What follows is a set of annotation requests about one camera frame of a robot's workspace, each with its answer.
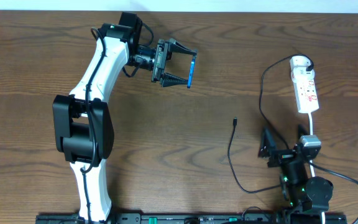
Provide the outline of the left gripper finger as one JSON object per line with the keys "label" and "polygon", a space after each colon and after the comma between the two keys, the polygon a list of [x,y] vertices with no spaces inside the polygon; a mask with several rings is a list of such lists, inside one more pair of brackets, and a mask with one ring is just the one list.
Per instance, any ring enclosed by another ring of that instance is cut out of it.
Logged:
{"label": "left gripper finger", "polygon": [[168,40],[168,52],[197,56],[197,50],[191,50],[175,39]]}
{"label": "left gripper finger", "polygon": [[164,73],[160,78],[160,84],[162,87],[170,87],[175,85],[187,85],[188,80],[172,75],[170,73]]}

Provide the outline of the blue Galaxy smartphone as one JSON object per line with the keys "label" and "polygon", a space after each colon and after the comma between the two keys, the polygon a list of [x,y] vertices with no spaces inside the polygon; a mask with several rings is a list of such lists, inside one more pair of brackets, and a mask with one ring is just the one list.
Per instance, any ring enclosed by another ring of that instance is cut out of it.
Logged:
{"label": "blue Galaxy smartphone", "polygon": [[196,63],[196,55],[193,55],[193,57],[191,59],[191,65],[190,65],[190,71],[189,71],[188,83],[187,83],[187,88],[189,88],[189,89],[191,88],[191,84],[192,84],[192,80],[193,80],[195,63]]}

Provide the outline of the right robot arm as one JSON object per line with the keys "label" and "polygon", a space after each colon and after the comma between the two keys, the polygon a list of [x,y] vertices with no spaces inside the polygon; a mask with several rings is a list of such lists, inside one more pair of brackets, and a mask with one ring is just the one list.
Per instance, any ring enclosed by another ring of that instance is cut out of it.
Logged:
{"label": "right robot arm", "polygon": [[267,159],[269,168],[279,167],[280,187],[288,208],[277,212],[276,223],[327,223],[325,214],[333,196],[331,181],[309,176],[305,164],[313,160],[321,149],[321,141],[315,135],[307,135],[298,128],[299,141],[291,149],[277,149],[268,128],[261,134],[259,157]]}

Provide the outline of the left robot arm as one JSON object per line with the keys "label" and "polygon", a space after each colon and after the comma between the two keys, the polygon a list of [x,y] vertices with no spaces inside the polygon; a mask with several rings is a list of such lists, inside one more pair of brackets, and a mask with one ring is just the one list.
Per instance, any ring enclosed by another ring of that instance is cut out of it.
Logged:
{"label": "left robot arm", "polygon": [[57,150],[75,173],[80,195],[80,223],[106,223],[112,208],[106,183],[106,160],[114,144],[109,98],[120,73],[134,67],[126,77],[140,70],[151,72],[151,81],[162,87],[191,86],[197,50],[175,39],[140,44],[148,25],[134,13],[123,12],[118,24],[91,28],[96,48],[80,82],[67,95],[53,101],[53,122]]}

